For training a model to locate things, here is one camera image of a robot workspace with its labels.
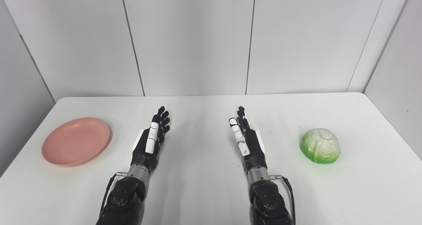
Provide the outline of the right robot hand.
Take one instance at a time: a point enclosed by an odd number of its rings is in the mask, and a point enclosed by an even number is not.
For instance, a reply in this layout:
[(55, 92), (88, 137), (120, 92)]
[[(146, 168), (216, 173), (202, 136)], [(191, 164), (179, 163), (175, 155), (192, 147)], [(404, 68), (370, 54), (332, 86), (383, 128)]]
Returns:
[(258, 133), (251, 128), (243, 106), (238, 107), (237, 117), (230, 118), (229, 124), (241, 152), (244, 171), (255, 167), (268, 169)]

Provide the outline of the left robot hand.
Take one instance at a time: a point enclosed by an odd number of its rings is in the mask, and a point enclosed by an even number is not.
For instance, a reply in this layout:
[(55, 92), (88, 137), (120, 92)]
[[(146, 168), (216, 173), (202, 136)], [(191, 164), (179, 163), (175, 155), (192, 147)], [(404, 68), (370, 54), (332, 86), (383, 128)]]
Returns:
[(158, 109), (149, 128), (143, 130), (132, 152), (131, 166), (142, 166), (149, 173), (156, 169), (158, 154), (164, 144), (165, 135), (170, 130), (169, 111), (165, 106)]

